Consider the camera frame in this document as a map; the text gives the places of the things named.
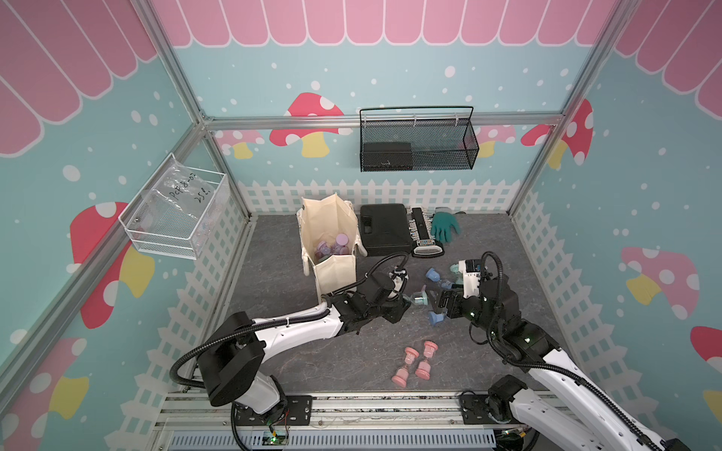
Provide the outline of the green hourglass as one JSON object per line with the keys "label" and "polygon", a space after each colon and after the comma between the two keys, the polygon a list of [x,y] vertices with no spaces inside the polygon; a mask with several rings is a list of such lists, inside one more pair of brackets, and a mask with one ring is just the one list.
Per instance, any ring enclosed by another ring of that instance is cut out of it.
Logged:
{"label": "green hourglass", "polygon": [[464,283],[464,276],[461,272],[459,264],[453,264],[449,267],[449,270],[455,276],[455,284],[462,285]]}
{"label": "green hourglass", "polygon": [[425,285],[423,285],[419,291],[416,291],[411,295],[411,303],[414,306],[429,305],[429,295],[427,292],[427,287]]}

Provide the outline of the purple hourglass top cluster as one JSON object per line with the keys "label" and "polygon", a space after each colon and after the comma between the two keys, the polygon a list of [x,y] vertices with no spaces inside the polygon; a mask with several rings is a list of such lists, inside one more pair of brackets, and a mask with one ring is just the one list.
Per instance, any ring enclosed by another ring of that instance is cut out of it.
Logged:
{"label": "purple hourglass top cluster", "polygon": [[326,241],[319,241],[315,248],[315,257],[317,261],[323,261],[334,254],[333,246]]}

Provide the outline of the cream canvas tote bag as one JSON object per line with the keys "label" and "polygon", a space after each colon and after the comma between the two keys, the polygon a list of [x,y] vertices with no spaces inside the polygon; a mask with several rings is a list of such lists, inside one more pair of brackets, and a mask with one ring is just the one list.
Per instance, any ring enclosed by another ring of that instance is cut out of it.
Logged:
{"label": "cream canvas tote bag", "polygon": [[317,294],[356,281],[356,258],[366,257],[353,204],[338,195],[304,198],[296,214],[306,276],[315,278]]}

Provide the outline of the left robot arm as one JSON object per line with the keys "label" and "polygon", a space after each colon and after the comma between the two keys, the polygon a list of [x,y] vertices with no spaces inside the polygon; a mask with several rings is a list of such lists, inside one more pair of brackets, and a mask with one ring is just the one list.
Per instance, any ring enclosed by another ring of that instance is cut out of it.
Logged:
{"label": "left robot arm", "polygon": [[206,391],[210,404],[247,408],[274,423],[289,400],[274,376],[261,373],[267,360],[306,343],[359,333],[375,319],[399,322],[411,306],[403,292],[408,253],[377,261],[357,281],[323,293],[310,309],[271,319],[231,315],[203,344],[179,357],[168,371],[173,383]]}

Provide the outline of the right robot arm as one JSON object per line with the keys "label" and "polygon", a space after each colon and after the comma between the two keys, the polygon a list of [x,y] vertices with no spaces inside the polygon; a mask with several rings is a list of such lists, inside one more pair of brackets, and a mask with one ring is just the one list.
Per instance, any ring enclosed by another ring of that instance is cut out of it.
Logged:
{"label": "right robot arm", "polygon": [[543,328],[523,319],[501,259],[493,252],[458,264],[461,283],[432,299],[450,319],[466,319],[482,330],[487,345],[506,365],[518,368],[551,391],[571,413],[542,400],[513,375],[487,391],[485,413],[498,424],[519,422],[564,450],[684,450],[627,413],[589,379]]}

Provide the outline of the blue hourglass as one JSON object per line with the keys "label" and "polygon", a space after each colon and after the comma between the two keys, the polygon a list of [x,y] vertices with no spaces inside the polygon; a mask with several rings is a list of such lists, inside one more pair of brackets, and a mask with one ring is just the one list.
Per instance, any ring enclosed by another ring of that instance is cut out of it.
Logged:
{"label": "blue hourglass", "polygon": [[428,312],[428,317],[430,321],[430,325],[432,327],[436,327],[446,319],[446,315],[444,313],[435,313],[433,311]]}
{"label": "blue hourglass", "polygon": [[426,278],[434,283],[438,289],[441,289],[442,291],[448,291],[449,289],[453,289],[453,283],[450,282],[447,279],[444,279],[441,274],[434,268],[430,268],[426,272]]}

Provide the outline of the blue hourglass upper right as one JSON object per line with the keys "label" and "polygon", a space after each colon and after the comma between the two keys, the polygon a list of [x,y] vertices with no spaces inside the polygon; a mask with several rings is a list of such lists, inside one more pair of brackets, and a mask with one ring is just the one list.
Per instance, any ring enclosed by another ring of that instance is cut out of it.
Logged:
{"label": "blue hourglass upper right", "polygon": [[449,289],[453,289],[453,283],[450,282],[447,279],[444,279],[441,274],[434,268],[430,268],[426,272],[426,278],[434,283],[438,289],[441,289],[442,291],[448,291]]}

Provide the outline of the plastic bag in bin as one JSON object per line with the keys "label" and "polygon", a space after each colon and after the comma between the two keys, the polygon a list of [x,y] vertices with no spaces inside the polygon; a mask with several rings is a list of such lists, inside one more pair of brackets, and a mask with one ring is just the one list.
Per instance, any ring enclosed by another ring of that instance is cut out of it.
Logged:
{"label": "plastic bag in bin", "polygon": [[199,251],[229,201],[229,184],[209,172],[173,163],[145,195],[141,228],[166,244]]}

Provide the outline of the black plastic case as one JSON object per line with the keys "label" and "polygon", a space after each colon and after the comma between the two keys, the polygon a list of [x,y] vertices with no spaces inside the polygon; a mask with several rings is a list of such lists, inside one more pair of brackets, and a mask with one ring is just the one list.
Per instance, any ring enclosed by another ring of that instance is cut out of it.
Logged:
{"label": "black plastic case", "polygon": [[369,257],[412,252],[413,240],[404,204],[363,205],[359,232]]}

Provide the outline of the black bit holder strip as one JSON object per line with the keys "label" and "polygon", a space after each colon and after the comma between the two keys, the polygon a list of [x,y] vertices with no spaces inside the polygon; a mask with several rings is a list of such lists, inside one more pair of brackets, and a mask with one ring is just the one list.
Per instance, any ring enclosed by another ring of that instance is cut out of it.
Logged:
{"label": "black bit holder strip", "polygon": [[414,243],[412,256],[418,259],[432,259],[445,254],[443,244],[432,234],[432,221],[423,208],[410,210],[409,231]]}

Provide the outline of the green rubber glove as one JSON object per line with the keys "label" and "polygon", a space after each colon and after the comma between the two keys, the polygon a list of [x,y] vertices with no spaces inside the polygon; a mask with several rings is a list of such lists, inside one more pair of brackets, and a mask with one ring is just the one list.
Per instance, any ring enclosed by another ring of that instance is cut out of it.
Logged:
{"label": "green rubber glove", "polygon": [[432,217],[432,235],[442,244],[449,244],[453,237],[460,235],[462,229],[453,212],[450,210],[437,209]]}

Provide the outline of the black box in basket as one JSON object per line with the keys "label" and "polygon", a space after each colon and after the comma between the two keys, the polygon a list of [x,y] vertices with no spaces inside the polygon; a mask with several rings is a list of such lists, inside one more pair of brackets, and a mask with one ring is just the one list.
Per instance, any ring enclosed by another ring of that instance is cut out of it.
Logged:
{"label": "black box in basket", "polygon": [[370,142],[360,152],[363,172],[409,171],[414,168],[413,152],[408,142]]}

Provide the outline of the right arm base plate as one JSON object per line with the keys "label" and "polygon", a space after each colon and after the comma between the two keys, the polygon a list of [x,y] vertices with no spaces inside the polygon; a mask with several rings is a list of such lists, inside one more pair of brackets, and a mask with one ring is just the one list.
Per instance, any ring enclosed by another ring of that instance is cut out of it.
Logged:
{"label": "right arm base plate", "polygon": [[487,425],[498,428],[528,426],[511,412],[513,396],[464,391],[457,396],[457,400],[465,425]]}

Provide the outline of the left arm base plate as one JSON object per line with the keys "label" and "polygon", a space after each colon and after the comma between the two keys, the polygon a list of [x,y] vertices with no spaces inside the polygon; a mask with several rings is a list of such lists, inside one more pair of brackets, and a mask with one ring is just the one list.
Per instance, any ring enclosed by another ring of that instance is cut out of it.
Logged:
{"label": "left arm base plate", "polygon": [[262,415],[246,406],[241,406],[236,409],[235,422],[240,427],[308,426],[312,402],[312,396],[286,396],[268,413]]}

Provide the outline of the clear plastic wall bin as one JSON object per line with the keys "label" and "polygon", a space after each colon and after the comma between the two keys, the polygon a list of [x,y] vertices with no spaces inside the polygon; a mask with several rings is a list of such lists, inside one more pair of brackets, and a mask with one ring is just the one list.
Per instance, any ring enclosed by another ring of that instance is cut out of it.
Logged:
{"label": "clear plastic wall bin", "polygon": [[196,260],[229,203],[228,177],[163,160],[118,216],[140,253]]}

